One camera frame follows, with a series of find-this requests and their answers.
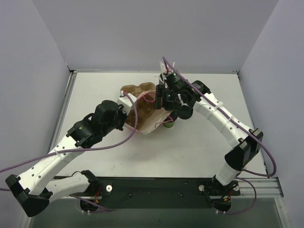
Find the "green paper coffee cup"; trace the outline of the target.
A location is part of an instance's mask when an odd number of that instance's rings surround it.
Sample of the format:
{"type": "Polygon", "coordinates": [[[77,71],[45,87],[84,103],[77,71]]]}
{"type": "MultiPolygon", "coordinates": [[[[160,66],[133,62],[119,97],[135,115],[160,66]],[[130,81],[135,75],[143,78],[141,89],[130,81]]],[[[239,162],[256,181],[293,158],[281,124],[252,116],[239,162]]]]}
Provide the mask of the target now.
{"type": "Polygon", "coordinates": [[[175,124],[175,121],[168,121],[168,122],[165,122],[163,123],[162,125],[165,127],[165,128],[172,128],[175,124]]]}

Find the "brown paper takeout bag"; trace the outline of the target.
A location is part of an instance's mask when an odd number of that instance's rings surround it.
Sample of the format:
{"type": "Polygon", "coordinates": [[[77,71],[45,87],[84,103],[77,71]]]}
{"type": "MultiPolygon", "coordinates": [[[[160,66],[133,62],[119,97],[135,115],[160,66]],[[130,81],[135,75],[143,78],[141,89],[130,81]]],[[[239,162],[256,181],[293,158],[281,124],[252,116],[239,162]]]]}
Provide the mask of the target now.
{"type": "Polygon", "coordinates": [[[142,92],[136,101],[136,110],[138,115],[138,123],[136,133],[149,134],[161,124],[172,123],[173,118],[170,116],[172,111],[166,111],[164,108],[155,109],[156,91],[142,92]]]}

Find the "brown cardboard cup carrier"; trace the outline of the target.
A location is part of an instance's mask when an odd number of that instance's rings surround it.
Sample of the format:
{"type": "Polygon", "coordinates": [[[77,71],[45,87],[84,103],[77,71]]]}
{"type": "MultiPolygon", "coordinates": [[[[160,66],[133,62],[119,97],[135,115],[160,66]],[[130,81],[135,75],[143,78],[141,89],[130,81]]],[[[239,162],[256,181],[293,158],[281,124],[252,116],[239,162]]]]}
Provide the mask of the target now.
{"type": "Polygon", "coordinates": [[[121,91],[130,93],[135,97],[139,97],[140,94],[144,92],[154,91],[156,89],[156,86],[154,83],[147,82],[147,83],[141,83],[139,85],[125,85],[121,87],[121,91]]]}
{"type": "Polygon", "coordinates": [[[136,127],[137,130],[140,130],[148,118],[151,117],[155,112],[154,102],[155,99],[150,95],[145,95],[136,102],[136,109],[138,114],[138,123],[136,127]]]}

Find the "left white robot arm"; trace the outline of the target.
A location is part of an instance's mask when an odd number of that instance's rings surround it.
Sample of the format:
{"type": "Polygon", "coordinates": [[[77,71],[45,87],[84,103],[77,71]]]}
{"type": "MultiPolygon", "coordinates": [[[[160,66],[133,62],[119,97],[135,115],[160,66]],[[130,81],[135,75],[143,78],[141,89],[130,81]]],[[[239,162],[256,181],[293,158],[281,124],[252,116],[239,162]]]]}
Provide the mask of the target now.
{"type": "Polygon", "coordinates": [[[46,157],[20,175],[10,175],[5,180],[28,217],[38,215],[49,203],[64,196],[81,192],[90,196],[100,191],[98,178],[89,170],[60,180],[53,178],[112,130],[123,130],[133,106],[127,97],[117,102],[104,100],[93,113],[76,122],[46,157]]]}

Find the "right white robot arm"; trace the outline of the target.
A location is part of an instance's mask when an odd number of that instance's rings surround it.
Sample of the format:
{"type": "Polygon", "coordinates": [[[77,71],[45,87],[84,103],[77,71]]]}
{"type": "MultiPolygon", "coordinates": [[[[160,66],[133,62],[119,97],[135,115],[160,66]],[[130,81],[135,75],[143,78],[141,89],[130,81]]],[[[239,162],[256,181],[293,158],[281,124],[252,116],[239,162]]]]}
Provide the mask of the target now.
{"type": "Polygon", "coordinates": [[[217,184],[229,185],[260,150],[258,142],[262,140],[263,132],[242,124],[199,80],[187,84],[174,72],[160,74],[155,109],[161,108],[170,111],[173,120],[187,120],[197,112],[226,138],[232,149],[225,155],[224,166],[214,177],[217,184]]]}

